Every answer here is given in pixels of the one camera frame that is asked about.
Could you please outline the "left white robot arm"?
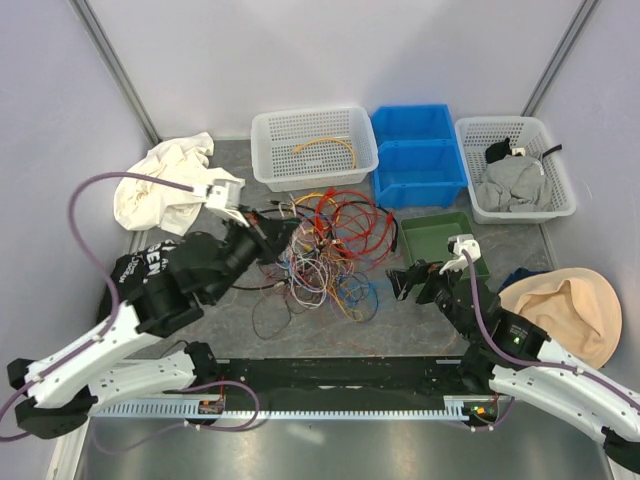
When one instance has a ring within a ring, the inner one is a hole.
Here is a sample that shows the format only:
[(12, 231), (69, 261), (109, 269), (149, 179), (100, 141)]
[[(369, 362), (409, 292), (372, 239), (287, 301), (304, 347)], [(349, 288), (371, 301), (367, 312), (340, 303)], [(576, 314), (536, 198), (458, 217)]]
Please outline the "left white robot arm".
[(204, 306), (216, 305), (255, 263), (276, 262), (300, 225), (297, 217), (271, 218), (239, 201), (244, 182), (223, 175), (209, 184), (185, 185), (131, 172), (136, 179), (194, 195), (223, 220), (226, 236), (204, 232), (184, 237), (160, 259), (159, 266), (122, 296), (82, 238), (75, 219), (76, 204), (90, 185), (114, 178), (95, 175), (72, 193), (67, 215), (78, 246), (100, 271), (110, 294), (108, 315), (91, 330), (40, 360), (18, 358), (7, 366), (14, 392), (1, 411), (12, 411), (18, 434), (2, 437), (16, 442), (30, 436), (55, 439), (83, 426), (89, 418), (119, 402), (147, 394), (208, 393), (218, 386), (234, 387), (204, 342), (158, 360), (125, 368), (119, 362), (159, 343), (201, 319)]

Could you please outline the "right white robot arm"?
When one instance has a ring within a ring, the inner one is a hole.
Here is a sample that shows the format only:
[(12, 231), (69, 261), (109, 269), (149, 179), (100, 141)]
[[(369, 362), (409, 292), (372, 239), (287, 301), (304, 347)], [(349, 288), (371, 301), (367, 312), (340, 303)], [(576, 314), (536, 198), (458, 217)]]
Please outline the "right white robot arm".
[(567, 351), (544, 329), (501, 304), (475, 274), (461, 250), (443, 263), (415, 262), (386, 273), (397, 300), (415, 286), (415, 301), (434, 304), (469, 348), (458, 368), (467, 392), (486, 388), (524, 401), (572, 425), (601, 445), (621, 467), (639, 471), (639, 394)]

